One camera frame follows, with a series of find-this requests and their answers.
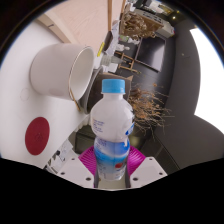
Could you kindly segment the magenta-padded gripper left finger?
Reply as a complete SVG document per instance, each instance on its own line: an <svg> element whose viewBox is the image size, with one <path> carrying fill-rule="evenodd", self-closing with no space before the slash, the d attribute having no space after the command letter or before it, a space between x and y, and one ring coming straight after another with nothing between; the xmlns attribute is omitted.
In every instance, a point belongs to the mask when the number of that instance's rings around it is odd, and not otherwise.
<svg viewBox="0 0 224 224"><path fill-rule="evenodd" d="M84 188L93 188L97 172L96 158L90 147L79 156L71 156L57 175Z"/></svg>

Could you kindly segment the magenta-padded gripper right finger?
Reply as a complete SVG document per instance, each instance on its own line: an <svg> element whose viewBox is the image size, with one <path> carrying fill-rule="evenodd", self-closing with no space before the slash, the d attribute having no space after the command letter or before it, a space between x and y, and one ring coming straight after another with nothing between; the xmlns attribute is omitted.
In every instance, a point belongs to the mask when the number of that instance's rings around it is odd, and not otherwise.
<svg viewBox="0 0 224 224"><path fill-rule="evenodd" d="M128 188L140 188L167 175L154 157L146 157L139 150L130 147L127 159Z"/></svg>

